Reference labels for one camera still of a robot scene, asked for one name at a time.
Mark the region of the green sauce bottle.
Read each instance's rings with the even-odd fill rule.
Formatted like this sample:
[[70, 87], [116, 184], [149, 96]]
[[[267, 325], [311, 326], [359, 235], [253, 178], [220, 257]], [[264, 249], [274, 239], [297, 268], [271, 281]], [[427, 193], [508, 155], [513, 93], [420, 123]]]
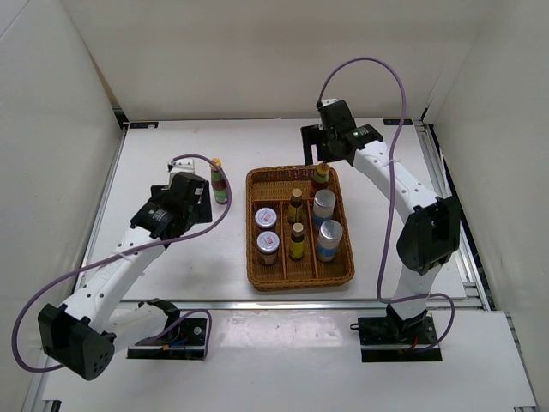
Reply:
[[313, 173], [311, 180], [311, 195], [315, 194], [323, 189], [327, 189], [329, 186], [329, 165], [327, 163], [319, 163]]
[[218, 168], [221, 167], [221, 160], [219, 158], [213, 158], [211, 161], [214, 163], [210, 167], [211, 187], [214, 193], [214, 199], [218, 204], [226, 204], [228, 202], [226, 181], [218, 170]]

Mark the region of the silver-top shaker bottle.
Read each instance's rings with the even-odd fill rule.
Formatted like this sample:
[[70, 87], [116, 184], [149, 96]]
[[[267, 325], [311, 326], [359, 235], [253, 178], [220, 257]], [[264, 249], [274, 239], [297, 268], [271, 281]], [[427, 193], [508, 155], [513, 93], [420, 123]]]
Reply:
[[343, 236], [342, 225], [335, 220], [326, 220], [319, 228], [317, 237], [317, 259], [330, 262], [338, 251]]
[[312, 208], [312, 224], [316, 231], [325, 221], [332, 219], [335, 204], [336, 196], [331, 190], [322, 189], [316, 192]]

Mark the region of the small yellow bottle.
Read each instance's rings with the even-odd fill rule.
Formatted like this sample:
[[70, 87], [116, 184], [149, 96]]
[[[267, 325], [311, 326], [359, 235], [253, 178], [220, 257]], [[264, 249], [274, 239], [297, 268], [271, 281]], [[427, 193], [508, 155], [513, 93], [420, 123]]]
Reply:
[[292, 260], [298, 261], [303, 258], [305, 253], [305, 227], [297, 222], [292, 225], [291, 241], [289, 246], [289, 256]]
[[291, 224], [302, 221], [303, 211], [303, 192], [299, 188], [292, 190], [291, 199], [288, 206], [287, 217]]

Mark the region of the white-lid jar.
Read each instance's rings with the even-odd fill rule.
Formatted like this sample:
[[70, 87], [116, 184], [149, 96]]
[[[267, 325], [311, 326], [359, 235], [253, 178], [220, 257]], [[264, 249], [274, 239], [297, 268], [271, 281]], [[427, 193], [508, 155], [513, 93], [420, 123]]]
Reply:
[[281, 245], [279, 236], [275, 232], [261, 232], [256, 239], [259, 262], [263, 265], [275, 264], [278, 257], [278, 250]]
[[274, 231], [277, 223], [277, 213], [270, 207], [258, 209], [254, 216], [256, 233]]

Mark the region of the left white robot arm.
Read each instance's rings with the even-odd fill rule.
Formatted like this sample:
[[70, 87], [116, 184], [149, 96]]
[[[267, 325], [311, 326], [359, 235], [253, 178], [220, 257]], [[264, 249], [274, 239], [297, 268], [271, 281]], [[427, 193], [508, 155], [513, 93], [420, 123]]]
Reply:
[[115, 315], [120, 300], [168, 241], [194, 225], [210, 223], [209, 182], [178, 172], [168, 185], [154, 185], [151, 196], [131, 219], [111, 258], [61, 305], [48, 304], [38, 324], [45, 353], [85, 380], [99, 377], [120, 350], [141, 342], [171, 344], [179, 339], [181, 311], [157, 298]]

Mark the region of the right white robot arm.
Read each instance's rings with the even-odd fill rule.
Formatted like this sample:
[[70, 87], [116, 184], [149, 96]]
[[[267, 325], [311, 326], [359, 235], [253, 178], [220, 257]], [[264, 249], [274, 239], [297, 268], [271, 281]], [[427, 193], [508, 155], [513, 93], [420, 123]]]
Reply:
[[392, 161], [382, 135], [369, 124], [356, 125], [344, 100], [321, 100], [317, 110], [321, 123], [301, 129], [306, 164], [314, 158], [346, 161], [386, 196], [404, 223], [396, 242], [401, 275], [385, 322], [388, 338], [404, 343], [425, 318], [432, 284], [459, 247], [461, 207], [454, 197], [440, 197]]

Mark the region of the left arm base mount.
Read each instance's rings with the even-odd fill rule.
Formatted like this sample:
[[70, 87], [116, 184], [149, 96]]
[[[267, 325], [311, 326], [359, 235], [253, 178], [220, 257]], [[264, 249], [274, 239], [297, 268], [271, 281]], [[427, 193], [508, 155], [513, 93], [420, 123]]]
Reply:
[[139, 342], [127, 349], [129, 360], [204, 361], [209, 351], [213, 317], [207, 309], [183, 313], [173, 303], [152, 299], [140, 302], [160, 309], [166, 315], [168, 332], [150, 342]]

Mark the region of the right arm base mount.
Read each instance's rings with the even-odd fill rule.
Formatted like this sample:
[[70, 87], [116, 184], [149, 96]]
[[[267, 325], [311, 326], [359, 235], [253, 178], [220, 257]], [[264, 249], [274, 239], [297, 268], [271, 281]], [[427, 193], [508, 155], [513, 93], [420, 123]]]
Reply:
[[349, 329], [359, 334], [363, 363], [439, 362], [443, 360], [432, 316], [410, 330], [400, 330], [389, 318], [362, 317]]

